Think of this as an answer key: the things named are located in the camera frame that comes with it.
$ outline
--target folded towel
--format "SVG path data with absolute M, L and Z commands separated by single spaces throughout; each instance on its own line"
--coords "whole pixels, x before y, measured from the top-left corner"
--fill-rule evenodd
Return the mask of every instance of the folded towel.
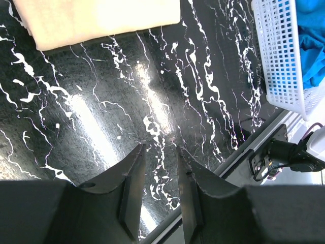
M 14 4 L 40 51 L 180 21 L 180 0 L 14 0 Z
M 303 87 L 325 77 L 325 0 L 296 0 Z

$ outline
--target metal bracket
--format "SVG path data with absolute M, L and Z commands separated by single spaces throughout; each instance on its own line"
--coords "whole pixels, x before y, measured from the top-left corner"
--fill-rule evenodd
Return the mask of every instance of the metal bracket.
M 249 168 L 252 175 L 256 175 L 256 177 L 261 177 L 262 173 L 269 166 L 274 165 L 273 162 L 268 158 L 266 147 L 270 143 L 272 139 L 276 139 L 278 141 L 288 141 L 288 133 L 286 130 L 286 125 L 281 125 L 277 128 L 274 133 L 258 148 L 257 151 L 251 150 L 247 155 Z

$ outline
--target black cable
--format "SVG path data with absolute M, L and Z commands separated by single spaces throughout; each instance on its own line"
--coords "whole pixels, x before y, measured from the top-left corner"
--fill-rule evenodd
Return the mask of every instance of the black cable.
M 264 176 L 262 176 L 261 178 L 256 179 L 257 174 L 259 174 L 260 171 L 257 172 L 257 174 L 255 174 L 253 178 L 257 182 L 258 181 L 262 181 L 262 180 L 266 179 L 270 175 L 270 173 L 271 173 L 272 170 L 274 170 L 274 169 L 280 169 L 280 168 L 284 168 L 284 167 L 290 167 L 290 166 L 293 166 L 293 165 L 283 165 L 282 164 L 282 165 L 274 166 L 271 169 L 269 169 L 268 172 L 266 172 L 266 174 Z

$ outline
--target blue towel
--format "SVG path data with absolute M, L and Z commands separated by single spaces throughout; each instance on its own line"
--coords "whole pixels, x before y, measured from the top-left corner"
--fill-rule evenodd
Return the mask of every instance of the blue towel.
M 325 0 L 296 0 L 303 87 L 325 77 Z

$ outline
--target countertop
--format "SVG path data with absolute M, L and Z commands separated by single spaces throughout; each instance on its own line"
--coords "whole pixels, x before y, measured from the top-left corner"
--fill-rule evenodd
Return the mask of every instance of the countertop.
M 250 2 L 181 0 L 181 11 L 179 24 L 39 52 L 1 0 L 0 178 L 78 185 L 145 143 L 139 238 L 152 231 L 179 205 L 176 145 L 213 171 L 280 110 Z

